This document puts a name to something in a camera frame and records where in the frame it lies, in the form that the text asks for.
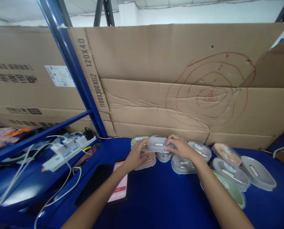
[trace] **white ceiling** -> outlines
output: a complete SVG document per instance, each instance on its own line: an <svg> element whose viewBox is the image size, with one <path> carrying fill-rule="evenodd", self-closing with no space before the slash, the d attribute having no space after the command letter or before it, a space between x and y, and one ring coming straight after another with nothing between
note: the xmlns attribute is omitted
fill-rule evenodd
<svg viewBox="0 0 284 229"><path fill-rule="evenodd" d="M64 0L70 15L95 13L97 0ZM118 11L118 0L111 0ZM0 18L9 22L44 19L37 0L0 0Z"/></svg>
<svg viewBox="0 0 284 229"><path fill-rule="evenodd" d="M210 3L224 0L135 0L137 7L175 6L192 3ZM95 13L97 0L64 0L69 15ZM128 0L111 0L112 10ZM8 22L43 19L36 0L0 0L0 19Z"/></svg>

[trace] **black plug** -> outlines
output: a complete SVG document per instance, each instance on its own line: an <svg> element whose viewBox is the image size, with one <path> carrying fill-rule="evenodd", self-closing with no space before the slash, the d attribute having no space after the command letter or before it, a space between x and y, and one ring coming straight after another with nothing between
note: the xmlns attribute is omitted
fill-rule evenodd
<svg viewBox="0 0 284 229"><path fill-rule="evenodd" d="M92 138L94 138L93 131L88 127L85 127L85 131L84 131L83 135L86 137L86 139L88 141L91 140Z"/></svg>

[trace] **human hand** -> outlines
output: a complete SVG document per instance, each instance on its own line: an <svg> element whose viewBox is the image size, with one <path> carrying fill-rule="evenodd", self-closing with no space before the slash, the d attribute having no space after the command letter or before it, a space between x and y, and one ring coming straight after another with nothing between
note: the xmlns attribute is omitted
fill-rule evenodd
<svg viewBox="0 0 284 229"><path fill-rule="evenodd" d="M171 148L171 147L167 147L167 148L164 149L165 151L170 151L174 154L177 154L179 157L189 159L189 160L192 161L192 163L194 163L194 161L196 161L196 160L199 160L200 158L203 159L203 156L200 155L192 147L190 147L185 142L183 137L180 137L178 135L170 135L168 137L168 141L167 141L166 145L170 145L171 143L173 143L176 148L174 149L174 148Z"/></svg>
<svg viewBox="0 0 284 229"><path fill-rule="evenodd" d="M144 146L144 144L148 141L149 139L142 139L140 141L138 141L136 143L136 145L132 148L132 150L130 151L129 155L127 156L125 162L123 163L123 165L121 166L126 173L131 172L132 170L136 169L137 167L139 167L143 162L145 162L148 159L148 152L145 153L142 157L141 157L141 152L146 152L147 151L147 147Z"/></svg>

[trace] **forearm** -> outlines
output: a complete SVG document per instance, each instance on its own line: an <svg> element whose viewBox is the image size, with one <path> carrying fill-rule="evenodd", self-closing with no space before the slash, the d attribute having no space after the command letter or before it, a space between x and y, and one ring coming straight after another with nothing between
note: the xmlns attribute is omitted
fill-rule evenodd
<svg viewBox="0 0 284 229"><path fill-rule="evenodd" d="M205 160L198 159L195 164L204 192L221 228L254 228Z"/></svg>
<svg viewBox="0 0 284 229"><path fill-rule="evenodd" d="M62 229L86 228L94 226L99 214L105 207L117 185L127 172L118 167L112 175L74 212Z"/></svg>

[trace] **orange wire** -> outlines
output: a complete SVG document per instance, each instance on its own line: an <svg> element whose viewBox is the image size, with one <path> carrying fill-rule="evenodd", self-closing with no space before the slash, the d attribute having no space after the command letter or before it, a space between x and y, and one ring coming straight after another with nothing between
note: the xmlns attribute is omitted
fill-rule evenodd
<svg viewBox="0 0 284 229"><path fill-rule="evenodd" d="M122 138L122 137L112 137L112 138L102 138L102 137L99 137L100 139L113 139L113 138Z"/></svg>
<svg viewBox="0 0 284 229"><path fill-rule="evenodd" d="M269 151L266 151L266 150L263 150L263 149L259 149L260 151L264 151L264 152L267 152L267 153L271 153L271 152L269 152Z"/></svg>

